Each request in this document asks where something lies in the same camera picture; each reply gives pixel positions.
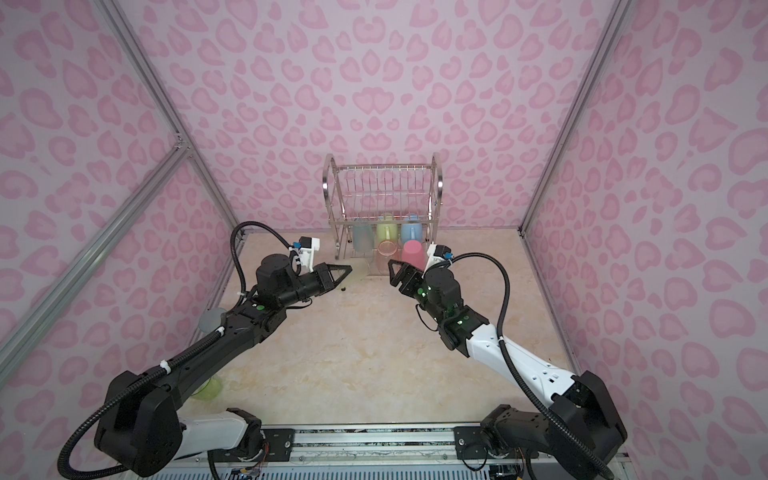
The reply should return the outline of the opaque pink plastic cup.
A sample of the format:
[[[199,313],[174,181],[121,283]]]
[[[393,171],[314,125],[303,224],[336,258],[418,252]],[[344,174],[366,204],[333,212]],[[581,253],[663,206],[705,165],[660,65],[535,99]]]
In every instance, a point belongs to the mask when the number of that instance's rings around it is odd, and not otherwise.
[[[418,240],[406,241],[402,247],[401,260],[419,270],[424,270],[426,265],[424,245]]]

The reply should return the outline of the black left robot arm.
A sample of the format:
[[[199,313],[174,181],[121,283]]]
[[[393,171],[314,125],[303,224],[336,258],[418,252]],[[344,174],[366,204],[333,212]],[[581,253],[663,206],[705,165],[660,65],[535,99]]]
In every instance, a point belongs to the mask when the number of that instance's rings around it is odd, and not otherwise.
[[[177,458],[215,450],[261,459],[266,441],[255,415],[231,407],[193,420],[178,411],[219,370],[274,334],[289,309],[333,291],[352,271],[349,265],[320,263],[299,274],[287,255],[265,257],[255,285],[213,332],[161,366],[141,375],[124,372],[111,382],[95,447],[142,477]]]

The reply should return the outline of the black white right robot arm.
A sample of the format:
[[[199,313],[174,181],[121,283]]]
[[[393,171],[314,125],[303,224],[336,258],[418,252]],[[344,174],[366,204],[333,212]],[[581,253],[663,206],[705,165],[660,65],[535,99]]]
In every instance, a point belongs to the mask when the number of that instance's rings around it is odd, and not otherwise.
[[[517,385],[534,409],[500,405],[481,422],[481,444],[490,455],[518,450],[555,458],[575,479],[611,479],[609,467],[627,430],[604,381],[591,371],[575,374],[519,346],[463,300],[449,261],[426,270],[388,263],[389,279],[434,322],[444,345]]]

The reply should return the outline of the translucent teal plastic cup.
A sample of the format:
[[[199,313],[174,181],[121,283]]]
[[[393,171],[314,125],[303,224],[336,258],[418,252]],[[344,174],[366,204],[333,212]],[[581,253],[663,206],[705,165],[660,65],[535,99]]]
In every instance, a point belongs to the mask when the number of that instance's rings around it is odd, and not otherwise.
[[[356,253],[370,253],[375,248],[373,226],[368,222],[354,222],[352,225],[352,242]]]

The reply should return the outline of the light green ceramic mug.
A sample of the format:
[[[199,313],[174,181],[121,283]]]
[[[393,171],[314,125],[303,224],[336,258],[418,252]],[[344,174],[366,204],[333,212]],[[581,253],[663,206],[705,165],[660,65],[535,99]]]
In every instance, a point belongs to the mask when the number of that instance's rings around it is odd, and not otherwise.
[[[376,223],[377,242],[390,241],[396,243],[399,237],[399,227],[392,214],[378,217]]]

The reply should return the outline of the translucent pink plastic cup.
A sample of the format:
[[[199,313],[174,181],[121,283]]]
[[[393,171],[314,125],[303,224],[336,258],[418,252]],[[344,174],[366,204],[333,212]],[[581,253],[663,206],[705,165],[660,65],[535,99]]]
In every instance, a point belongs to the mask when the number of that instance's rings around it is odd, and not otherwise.
[[[399,255],[399,246],[396,241],[382,240],[376,248],[375,265],[378,273],[388,274],[388,263],[390,260],[397,260]]]

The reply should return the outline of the translucent green plastic cup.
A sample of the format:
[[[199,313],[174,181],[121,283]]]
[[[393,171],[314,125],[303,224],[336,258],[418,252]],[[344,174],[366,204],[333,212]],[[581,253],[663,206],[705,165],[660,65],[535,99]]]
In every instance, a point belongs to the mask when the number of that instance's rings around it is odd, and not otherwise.
[[[370,274],[370,270],[369,270],[368,265],[354,266],[353,267],[353,271],[350,274],[350,276],[348,277],[348,279],[352,283],[359,282],[361,280],[366,279],[369,276],[369,274]]]

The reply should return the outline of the light blue ceramic mug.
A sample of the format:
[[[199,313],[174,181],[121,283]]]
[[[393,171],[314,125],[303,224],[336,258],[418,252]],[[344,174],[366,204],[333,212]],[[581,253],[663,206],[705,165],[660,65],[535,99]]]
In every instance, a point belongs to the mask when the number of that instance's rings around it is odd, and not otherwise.
[[[423,224],[416,214],[408,215],[400,226],[400,241],[405,244],[409,241],[422,242],[424,238]]]

